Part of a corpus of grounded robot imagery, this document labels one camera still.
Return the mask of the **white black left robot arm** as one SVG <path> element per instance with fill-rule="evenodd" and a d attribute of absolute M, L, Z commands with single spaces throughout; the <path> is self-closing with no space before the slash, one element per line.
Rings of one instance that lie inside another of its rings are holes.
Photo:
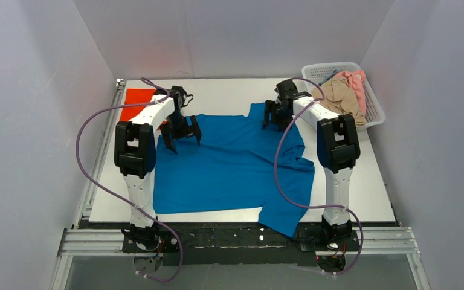
<path fill-rule="evenodd" d="M 152 247 L 161 243 L 153 207 L 152 172 L 157 161 L 155 132 L 160 131 L 166 149 L 177 152 L 175 140 L 196 138 L 202 133 L 194 115 L 186 117 L 188 94 L 172 89 L 170 95 L 156 94 L 153 104 L 143 108 L 128 121 L 115 126 L 114 163 L 126 182 L 130 201 L 130 227 L 122 233 L 132 243 Z"/>

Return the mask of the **blue t shirt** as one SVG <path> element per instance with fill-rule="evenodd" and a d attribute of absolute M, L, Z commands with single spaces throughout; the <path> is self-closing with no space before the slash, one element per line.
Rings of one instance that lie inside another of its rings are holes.
<path fill-rule="evenodd" d="M 260 208 L 258 221 L 293 236 L 311 199 L 314 163 L 303 157 L 296 126 L 262 130 L 264 105 L 249 114 L 196 116 L 201 144 L 175 141 L 177 154 L 157 147 L 153 207 L 158 214 Z"/>

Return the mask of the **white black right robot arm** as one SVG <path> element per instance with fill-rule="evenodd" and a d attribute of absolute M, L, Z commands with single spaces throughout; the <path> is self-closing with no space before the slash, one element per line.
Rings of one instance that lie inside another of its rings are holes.
<path fill-rule="evenodd" d="M 301 118 L 316 131 L 317 158 L 325 172 L 326 203 L 321 219 L 321 230 L 311 241 L 324 247 L 341 245 L 352 238 L 349 211 L 350 179 L 360 146 L 354 118 L 339 115 L 319 104 L 312 97 L 298 100 L 267 100 L 264 104 L 262 127 L 274 124 L 287 134 Z"/>

